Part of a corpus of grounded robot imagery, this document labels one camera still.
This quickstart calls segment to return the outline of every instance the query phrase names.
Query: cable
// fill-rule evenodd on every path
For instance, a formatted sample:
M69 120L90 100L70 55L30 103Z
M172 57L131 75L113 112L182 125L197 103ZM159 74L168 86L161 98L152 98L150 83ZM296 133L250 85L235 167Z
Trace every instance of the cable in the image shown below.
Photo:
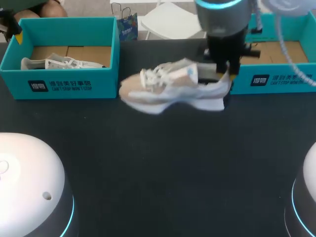
M262 21L261 21L261 12L260 7L258 6L258 0L252 0L252 8L256 13L256 23L257 23L257 30L262 30Z
M277 36L278 36L278 40L280 41L280 46L281 46L281 50L282 53L285 55L288 63L290 64L290 67L292 67L293 71L295 72L295 74L302 79L304 82L308 83L311 86L316 86L316 81L310 79L308 76L306 76L297 66L296 64L293 63L290 55L288 54L287 48L285 46L285 42L283 39L283 35L282 35L282 28L281 28L281 16L280 15L276 15L276 20L275 20L275 24L276 24L276 32L277 32Z

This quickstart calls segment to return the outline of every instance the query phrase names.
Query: teal shoe box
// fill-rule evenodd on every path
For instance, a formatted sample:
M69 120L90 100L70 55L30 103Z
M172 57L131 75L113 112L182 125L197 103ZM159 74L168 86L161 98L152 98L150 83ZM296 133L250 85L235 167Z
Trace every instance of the teal shoe box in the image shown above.
M13 37L0 65L14 99L116 98L119 33L114 17L21 19L20 25L23 42L19 45ZM30 58L40 46L111 47L104 55L109 65L97 69L20 70L22 58Z
M275 29L275 16L263 14L263 33L247 35L246 41L275 42L279 45ZM252 15L249 28L255 28L256 19ZM297 18L282 17L281 21L285 41L297 41L301 46L307 61L296 63L298 68L313 80L316 80L316 19L310 12L308 15ZM280 46L274 50L281 55ZM293 62L297 55L290 53ZM316 87L299 79L292 68L283 60L283 63L242 65L239 75L234 80L231 94L260 94L260 93L291 93L291 92L316 92Z

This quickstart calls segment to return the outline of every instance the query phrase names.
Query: person's legs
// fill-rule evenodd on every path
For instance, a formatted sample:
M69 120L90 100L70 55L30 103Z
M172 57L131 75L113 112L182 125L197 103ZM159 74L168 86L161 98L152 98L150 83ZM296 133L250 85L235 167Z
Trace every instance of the person's legs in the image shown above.
M23 10L14 15L14 18L16 19L17 22L20 21L21 18L39 18L36 13L30 11L30 10Z
M40 17L67 17L67 12L55 0L48 0L39 12Z

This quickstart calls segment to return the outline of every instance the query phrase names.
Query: printed logo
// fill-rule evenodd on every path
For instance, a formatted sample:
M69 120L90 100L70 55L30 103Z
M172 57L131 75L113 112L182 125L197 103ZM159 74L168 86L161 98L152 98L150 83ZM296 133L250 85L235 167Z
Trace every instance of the printed logo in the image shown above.
M43 80L29 80L32 92L48 92L48 88Z
M250 86L264 86L267 84L270 75L254 75Z

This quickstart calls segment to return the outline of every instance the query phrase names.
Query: shoe sole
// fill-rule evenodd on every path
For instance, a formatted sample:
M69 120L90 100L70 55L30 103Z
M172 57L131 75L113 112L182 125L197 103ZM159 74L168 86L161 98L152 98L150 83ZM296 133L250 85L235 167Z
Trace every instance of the shoe sole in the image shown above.
M165 109L167 109L170 105L178 102L184 102L189 105L192 105L194 108L198 110L204 110L204 111L222 111L224 110L224 100L221 99L194 99L194 100L188 100L188 101L173 101L158 105L146 105L146 104L139 104L135 102L130 102L123 100L124 103L129 105L130 107L151 115L158 115L162 113Z

